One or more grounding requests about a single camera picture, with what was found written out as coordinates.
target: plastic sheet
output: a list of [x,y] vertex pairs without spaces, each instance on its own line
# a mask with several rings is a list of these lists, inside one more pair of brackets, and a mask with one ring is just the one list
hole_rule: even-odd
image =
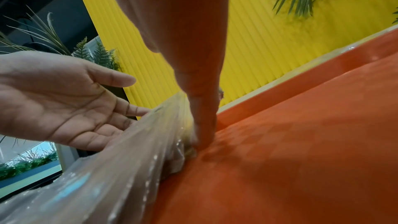
[[2,203],[0,224],[148,223],[160,180],[195,154],[192,121],[185,94],[174,95],[51,185]]

